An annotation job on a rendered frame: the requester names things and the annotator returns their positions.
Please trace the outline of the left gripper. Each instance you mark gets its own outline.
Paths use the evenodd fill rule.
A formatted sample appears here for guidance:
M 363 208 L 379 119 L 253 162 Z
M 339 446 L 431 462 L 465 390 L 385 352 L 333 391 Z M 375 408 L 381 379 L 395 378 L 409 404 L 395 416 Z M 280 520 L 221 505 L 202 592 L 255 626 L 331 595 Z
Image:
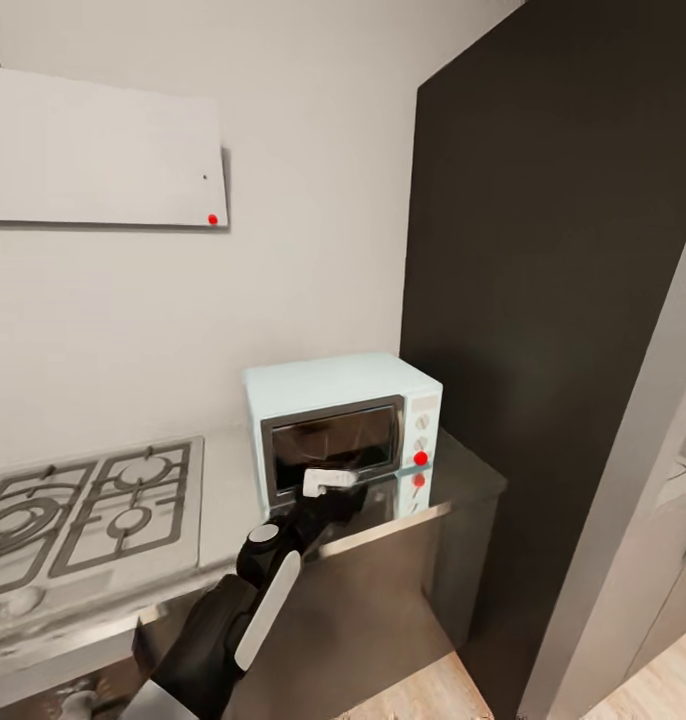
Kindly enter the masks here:
M 310 514 L 319 536 L 329 523 L 348 525 L 352 521 L 352 515 L 361 510 L 367 496 L 367 487 L 358 487 L 351 492 L 346 489 L 327 488 L 326 493 L 319 497 L 305 497 L 302 489 L 295 494 L 297 508 Z

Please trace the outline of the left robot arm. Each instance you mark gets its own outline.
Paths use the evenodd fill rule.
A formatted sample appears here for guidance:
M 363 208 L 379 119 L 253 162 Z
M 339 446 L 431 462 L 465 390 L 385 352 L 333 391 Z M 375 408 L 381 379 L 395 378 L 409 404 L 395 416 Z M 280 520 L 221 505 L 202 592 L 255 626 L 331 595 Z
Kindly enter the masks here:
M 249 532 L 236 575 L 194 603 L 182 635 L 117 720 L 221 720 L 290 594 L 300 555 L 329 523 L 348 525 L 367 487 L 350 471 L 306 469 L 296 508 Z

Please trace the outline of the microwave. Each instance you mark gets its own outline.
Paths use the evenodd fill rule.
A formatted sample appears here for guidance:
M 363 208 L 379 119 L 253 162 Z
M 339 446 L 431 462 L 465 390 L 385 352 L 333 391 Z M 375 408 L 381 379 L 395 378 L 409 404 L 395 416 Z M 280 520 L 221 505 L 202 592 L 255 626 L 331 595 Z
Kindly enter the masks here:
M 244 369 L 263 504 L 295 502 L 306 469 L 366 480 L 434 459 L 442 383 L 388 351 Z

